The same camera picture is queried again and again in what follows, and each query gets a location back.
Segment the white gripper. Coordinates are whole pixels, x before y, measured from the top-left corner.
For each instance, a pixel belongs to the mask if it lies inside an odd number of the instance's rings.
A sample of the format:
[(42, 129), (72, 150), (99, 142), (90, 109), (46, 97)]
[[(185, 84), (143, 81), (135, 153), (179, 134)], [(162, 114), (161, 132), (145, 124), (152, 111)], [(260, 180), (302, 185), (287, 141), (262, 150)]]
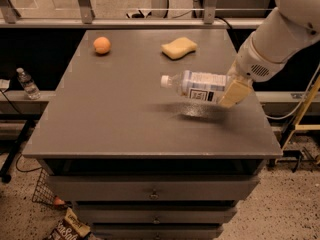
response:
[(266, 82), (281, 71), (289, 59), (284, 46), (252, 33), (241, 45), (227, 72), (229, 78), (218, 105), (231, 108), (248, 97), (252, 82)]

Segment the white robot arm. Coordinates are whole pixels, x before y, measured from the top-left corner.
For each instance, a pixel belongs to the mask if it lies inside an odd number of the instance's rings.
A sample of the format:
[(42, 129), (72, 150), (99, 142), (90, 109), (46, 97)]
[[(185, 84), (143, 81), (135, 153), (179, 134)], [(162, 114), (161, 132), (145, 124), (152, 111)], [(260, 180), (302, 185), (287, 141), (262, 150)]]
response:
[(320, 40), (320, 0), (275, 0), (276, 7), (241, 45), (217, 104), (230, 108), (253, 91), (252, 84), (278, 74), (300, 50)]

